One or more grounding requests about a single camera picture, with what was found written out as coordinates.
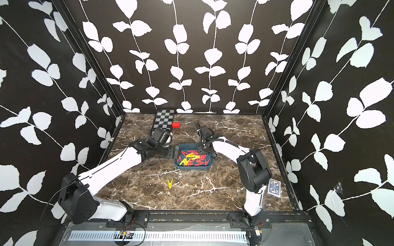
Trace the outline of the teal plastic storage box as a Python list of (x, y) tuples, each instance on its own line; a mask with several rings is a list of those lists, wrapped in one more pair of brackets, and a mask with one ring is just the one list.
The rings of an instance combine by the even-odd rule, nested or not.
[(180, 144), (176, 147), (174, 166), (180, 170), (209, 170), (214, 164), (213, 152), (199, 152), (198, 144)]

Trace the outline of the yellow clothespin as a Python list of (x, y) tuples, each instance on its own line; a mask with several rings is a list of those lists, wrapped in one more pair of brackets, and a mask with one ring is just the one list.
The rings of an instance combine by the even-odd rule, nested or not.
[(168, 183), (168, 187), (169, 187), (169, 189), (172, 189), (172, 186), (173, 186), (173, 179), (171, 179), (171, 180), (167, 180), (167, 183)]

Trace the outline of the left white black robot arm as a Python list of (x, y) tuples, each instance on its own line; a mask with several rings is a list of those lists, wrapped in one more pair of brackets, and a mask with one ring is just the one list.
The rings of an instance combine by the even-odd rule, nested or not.
[(62, 180), (58, 204), (74, 224), (93, 219), (121, 221), (132, 209), (125, 202), (116, 202), (96, 197), (108, 183), (130, 168), (151, 158), (177, 159), (179, 148), (162, 146), (152, 139), (137, 140), (115, 157), (97, 167)]

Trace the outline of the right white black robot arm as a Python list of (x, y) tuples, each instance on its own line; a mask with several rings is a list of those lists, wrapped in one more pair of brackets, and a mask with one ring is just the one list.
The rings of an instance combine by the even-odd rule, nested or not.
[(195, 122), (195, 125), (203, 151), (222, 154), (237, 164), (241, 182), (246, 189), (244, 223), (251, 227), (265, 221), (263, 197), (272, 178), (272, 171), (262, 151), (237, 145), (226, 137), (215, 134), (207, 126), (201, 126), (199, 122)]

